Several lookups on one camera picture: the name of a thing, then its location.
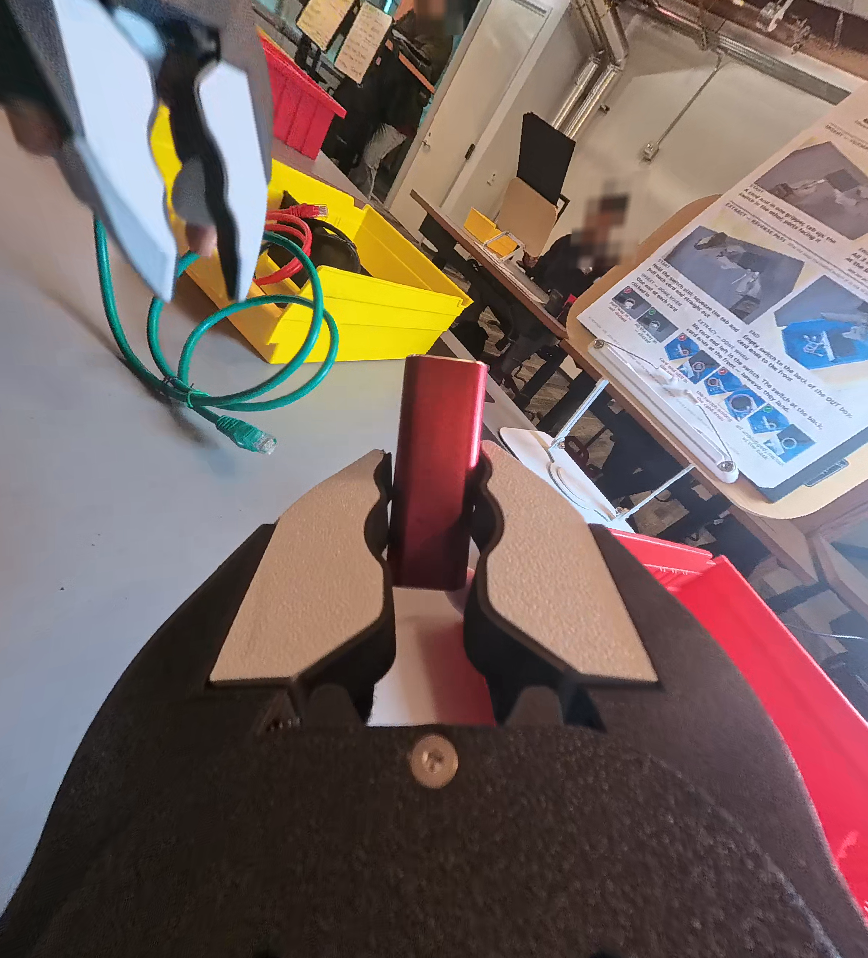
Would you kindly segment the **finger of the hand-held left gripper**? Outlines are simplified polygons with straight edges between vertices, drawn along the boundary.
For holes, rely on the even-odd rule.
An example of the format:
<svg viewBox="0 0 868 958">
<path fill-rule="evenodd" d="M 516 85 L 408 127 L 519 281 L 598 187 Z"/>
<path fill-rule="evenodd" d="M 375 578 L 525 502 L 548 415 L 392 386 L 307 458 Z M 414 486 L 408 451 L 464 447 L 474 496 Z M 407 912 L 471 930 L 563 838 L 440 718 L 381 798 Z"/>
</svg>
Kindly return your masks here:
<svg viewBox="0 0 868 958">
<path fill-rule="evenodd" d="M 227 295 L 244 301 L 254 282 L 267 212 L 263 154 L 247 74 L 226 61 L 197 77 L 205 198 L 217 230 Z"/>
<path fill-rule="evenodd" d="M 92 208 L 149 290 L 168 301 L 177 244 L 150 142 L 153 70 L 131 34 L 135 16 L 91 1 L 53 8 L 78 107 L 73 147 L 93 190 Z"/>
</svg>

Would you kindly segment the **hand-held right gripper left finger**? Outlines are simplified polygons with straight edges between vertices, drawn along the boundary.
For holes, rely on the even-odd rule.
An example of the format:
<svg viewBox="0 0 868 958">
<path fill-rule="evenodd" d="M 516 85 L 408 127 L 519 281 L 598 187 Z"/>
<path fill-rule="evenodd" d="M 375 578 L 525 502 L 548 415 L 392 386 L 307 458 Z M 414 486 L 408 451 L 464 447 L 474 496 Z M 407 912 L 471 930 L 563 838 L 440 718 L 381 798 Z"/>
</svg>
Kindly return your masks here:
<svg viewBox="0 0 868 958">
<path fill-rule="evenodd" d="M 212 685 L 311 677 L 380 622 L 388 592 L 368 520 L 387 517 L 390 458 L 373 449 L 279 518 L 210 672 Z"/>
</svg>

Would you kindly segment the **white door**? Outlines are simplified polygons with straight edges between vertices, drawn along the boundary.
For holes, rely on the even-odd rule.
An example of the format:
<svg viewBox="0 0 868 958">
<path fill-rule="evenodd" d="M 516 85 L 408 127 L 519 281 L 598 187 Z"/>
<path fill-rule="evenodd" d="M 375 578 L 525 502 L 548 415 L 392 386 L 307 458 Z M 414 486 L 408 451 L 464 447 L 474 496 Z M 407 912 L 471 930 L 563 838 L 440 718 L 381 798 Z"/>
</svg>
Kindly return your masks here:
<svg viewBox="0 0 868 958">
<path fill-rule="evenodd" d="M 385 200 L 392 217 L 419 233 L 416 193 L 447 210 L 472 176 L 536 66 L 566 1 L 479 2 Z"/>
</svg>

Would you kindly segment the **red plastic bin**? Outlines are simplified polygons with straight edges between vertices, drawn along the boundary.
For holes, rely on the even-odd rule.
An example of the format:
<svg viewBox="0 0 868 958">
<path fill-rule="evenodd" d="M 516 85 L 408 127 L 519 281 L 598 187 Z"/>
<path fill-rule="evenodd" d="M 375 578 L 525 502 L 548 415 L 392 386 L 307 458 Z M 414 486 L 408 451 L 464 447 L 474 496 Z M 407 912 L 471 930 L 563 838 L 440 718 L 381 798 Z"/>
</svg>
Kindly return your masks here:
<svg viewBox="0 0 868 958">
<path fill-rule="evenodd" d="M 257 32 L 271 86 L 273 137 L 315 160 L 323 149 L 332 123 L 336 119 L 343 121 L 347 111 L 266 33 Z"/>
<path fill-rule="evenodd" d="M 613 534 L 719 642 L 762 702 L 868 926 L 868 723 L 726 557 Z"/>
</svg>

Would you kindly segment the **small yellow bin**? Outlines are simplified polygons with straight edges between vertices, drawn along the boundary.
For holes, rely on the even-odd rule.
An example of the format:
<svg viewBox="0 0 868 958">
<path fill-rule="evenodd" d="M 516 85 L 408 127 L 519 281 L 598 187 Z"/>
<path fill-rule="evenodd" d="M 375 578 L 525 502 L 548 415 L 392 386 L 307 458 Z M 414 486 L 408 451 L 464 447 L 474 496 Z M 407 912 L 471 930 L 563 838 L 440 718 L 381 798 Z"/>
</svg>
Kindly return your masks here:
<svg viewBox="0 0 868 958">
<path fill-rule="evenodd" d="M 509 260 L 523 250 L 523 244 L 513 233 L 502 230 L 474 207 L 470 208 L 466 216 L 464 230 L 491 256 L 500 260 Z"/>
</svg>

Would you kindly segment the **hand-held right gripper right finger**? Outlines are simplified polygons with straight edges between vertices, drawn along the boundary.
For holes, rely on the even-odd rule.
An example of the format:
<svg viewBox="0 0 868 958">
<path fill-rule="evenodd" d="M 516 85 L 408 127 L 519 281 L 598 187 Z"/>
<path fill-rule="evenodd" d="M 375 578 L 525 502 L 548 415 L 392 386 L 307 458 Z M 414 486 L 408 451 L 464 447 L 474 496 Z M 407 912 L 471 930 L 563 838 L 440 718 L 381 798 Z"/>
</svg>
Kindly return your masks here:
<svg viewBox="0 0 868 958">
<path fill-rule="evenodd" d="M 497 683 L 655 685 L 659 677 L 581 515 L 492 441 L 472 494 L 464 610 L 472 664 Z"/>
</svg>

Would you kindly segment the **red metal network switch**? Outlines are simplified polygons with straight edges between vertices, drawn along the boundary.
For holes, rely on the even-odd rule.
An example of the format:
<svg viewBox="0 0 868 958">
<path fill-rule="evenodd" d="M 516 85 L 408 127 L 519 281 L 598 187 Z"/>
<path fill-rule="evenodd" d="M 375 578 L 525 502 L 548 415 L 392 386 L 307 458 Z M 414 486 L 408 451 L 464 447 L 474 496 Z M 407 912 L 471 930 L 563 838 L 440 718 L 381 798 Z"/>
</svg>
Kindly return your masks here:
<svg viewBox="0 0 868 958">
<path fill-rule="evenodd" d="M 405 360 L 387 550 L 397 587 L 465 583 L 487 378 L 479 361 Z"/>
</svg>

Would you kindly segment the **instruction sheet board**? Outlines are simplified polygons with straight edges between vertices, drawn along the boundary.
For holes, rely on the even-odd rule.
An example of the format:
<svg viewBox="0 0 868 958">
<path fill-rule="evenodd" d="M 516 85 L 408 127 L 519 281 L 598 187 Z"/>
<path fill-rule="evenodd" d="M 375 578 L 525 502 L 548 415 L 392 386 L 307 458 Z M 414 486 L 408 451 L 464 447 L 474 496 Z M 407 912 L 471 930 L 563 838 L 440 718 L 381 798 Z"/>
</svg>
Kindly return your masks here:
<svg viewBox="0 0 868 958">
<path fill-rule="evenodd" d="M 736 503 L 808 515 L 868 478 L 868 80 L 578 321 L 578 351 Z"/>
</svg>

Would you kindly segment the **brown cardboard panel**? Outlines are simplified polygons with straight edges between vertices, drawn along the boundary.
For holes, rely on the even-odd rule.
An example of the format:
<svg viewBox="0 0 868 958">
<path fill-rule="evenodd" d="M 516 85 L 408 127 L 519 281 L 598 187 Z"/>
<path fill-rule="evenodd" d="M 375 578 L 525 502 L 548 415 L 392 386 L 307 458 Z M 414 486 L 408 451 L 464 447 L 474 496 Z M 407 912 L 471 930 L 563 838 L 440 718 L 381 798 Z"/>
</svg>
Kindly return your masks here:
<svg viewBox="0 0 868 958">
<path fill-rule="evenodd" d="M 518 176 L 509 181 L 495 219 L 531 257 L 540 257 L 558 219 L 559 208 Z"/>
</svg>

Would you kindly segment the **wooden desk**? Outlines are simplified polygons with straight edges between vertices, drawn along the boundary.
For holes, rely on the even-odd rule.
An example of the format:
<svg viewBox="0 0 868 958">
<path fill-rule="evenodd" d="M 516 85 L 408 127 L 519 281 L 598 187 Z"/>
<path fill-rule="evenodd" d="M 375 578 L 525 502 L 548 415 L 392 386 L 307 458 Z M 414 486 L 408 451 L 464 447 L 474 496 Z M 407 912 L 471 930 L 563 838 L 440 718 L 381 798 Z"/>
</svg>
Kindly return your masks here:
<svg viewBox="0 0 868 958">
<path fill-rule="evenodd" d="M 440 231 L 452 237 L 452 242 L 448 245 L 450 248 L 456 246 L 463 249 L 483 272 L 501 285 L 509 297 L 528 310 L 558 341 L 568 337 L 565 325 L 546 310 L 547 295 L 542 290 L 535 290 L 527 279 L 519 279 L 519 272 L 509 268 L 506 260 L 491 253 L 488 246 L 480 242 L 475 234 L 453 222 L 439 207 L 428 202 L 417 191 L 412 190 L 410 198 L 424 211 L 426 219 L 436 222 Z"/>
</svg>

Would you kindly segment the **handwritten paper sheet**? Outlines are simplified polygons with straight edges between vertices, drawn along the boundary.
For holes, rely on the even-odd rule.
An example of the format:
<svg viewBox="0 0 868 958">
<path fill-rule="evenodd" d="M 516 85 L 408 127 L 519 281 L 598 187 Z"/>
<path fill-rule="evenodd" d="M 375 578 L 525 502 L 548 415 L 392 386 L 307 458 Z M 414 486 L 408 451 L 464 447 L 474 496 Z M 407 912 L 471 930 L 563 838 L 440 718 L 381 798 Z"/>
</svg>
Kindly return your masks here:
<svg viewBox="0 0 868 958">
<path fill-rule="evenodd" d="M 335 58 L 336 70 L 359 84 L 383 45 L 393 18 L 372 2 L 360 2 L 353 24 Z"/>
<path fill-rule="evenodd" d="M 354 1 L 307 1 L 296 19 L 296 26 L 322 53 L 327 53 L 354 4 Z"/>
</svg>

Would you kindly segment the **black flag panel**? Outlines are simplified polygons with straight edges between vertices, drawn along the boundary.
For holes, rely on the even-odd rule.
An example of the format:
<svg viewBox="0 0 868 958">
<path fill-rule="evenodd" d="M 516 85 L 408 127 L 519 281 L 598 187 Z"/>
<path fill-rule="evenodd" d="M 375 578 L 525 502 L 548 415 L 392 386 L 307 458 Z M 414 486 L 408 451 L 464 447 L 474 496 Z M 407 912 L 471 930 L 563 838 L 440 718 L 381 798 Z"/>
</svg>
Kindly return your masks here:
<svg viewBox="0 0 868 958">
<path fill-rule="evenodd" d="M 516 178 L 557 205 L 576 142 L 533 112 L 522 118 Z"/>
</svg>

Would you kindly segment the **yellow plastic bin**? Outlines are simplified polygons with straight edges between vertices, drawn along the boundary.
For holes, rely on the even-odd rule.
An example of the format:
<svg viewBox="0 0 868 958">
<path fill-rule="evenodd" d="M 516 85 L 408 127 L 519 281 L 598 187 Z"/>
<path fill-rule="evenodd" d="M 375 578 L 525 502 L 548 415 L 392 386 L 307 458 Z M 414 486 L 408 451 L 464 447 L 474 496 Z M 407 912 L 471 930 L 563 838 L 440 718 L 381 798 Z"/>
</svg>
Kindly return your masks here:
<svg viewBox="0 0 868 958">
<path fill-rule="evenodd" d="M 151 137 L 153 154 L 166 185 L 180 170 L 169 114 L 159 108 Z M 324 205 L 326 222 L 356 247 L 367 275 L 328 265 L 317 271 L 325 308 L 339 329 L 337 362 L 396 360 L 427 353 L 471 303 L 464 291 L 406 239 L 376 209 L 307 169 L 272 165 L 269 207 L 287 193 L 301 203 Z M 217 307 L 229 305 L 217 254 L 200 258 L 188 277 Z M 285 365 L 308 334 L 310 310 L 301 305 L 261 305 L 238 312 L 228 322 L 271 364 Z"/>
</svg>

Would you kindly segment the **metal duct pipes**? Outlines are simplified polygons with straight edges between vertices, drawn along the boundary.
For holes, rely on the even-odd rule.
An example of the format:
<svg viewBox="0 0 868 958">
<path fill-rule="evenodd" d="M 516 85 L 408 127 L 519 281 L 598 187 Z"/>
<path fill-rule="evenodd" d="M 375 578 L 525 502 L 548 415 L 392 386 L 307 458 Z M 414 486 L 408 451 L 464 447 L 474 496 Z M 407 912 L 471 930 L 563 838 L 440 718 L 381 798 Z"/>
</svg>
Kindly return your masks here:
<svg viewBox="0 0 868 958">
<path fill-rule="evenodd" d="M 629 42 L 620 17 L 620 1 L 572 1 L 593 50 L 562 102 L 552 125 L 576 140 L 585 123 L 607 103 L 629 56 Z"/>
</svg>

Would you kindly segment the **wooden table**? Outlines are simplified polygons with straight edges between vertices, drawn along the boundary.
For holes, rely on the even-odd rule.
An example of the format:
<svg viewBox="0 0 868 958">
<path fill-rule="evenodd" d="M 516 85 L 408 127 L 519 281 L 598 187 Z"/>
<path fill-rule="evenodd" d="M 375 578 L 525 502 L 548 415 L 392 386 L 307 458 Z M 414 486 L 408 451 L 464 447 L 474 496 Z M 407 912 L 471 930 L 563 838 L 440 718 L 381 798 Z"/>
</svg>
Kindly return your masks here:
<svg viewBox="0 0 868 958">
<path fill-rule="evenodd" d="M 689 483 L 709 495 L 664 529 L 663 537 L 683 542 L 730 514 L 808 592 L 832 591 L 868 622 L 868 576 L 838 547 L 846 544 L 847 534 L 858 532 L 861 523 L 868 521 L 868 446 L 851 455 L 839 473 L 793 493 L 791 505 L 787 500 L 769 503 L 747 480 L 726 485 L 700 466 L 683 442 L 661 424 L 658 413 L 630 389 L 609 382 L 607 392 L 679 466 L 693 466 Z"/>
</svg>

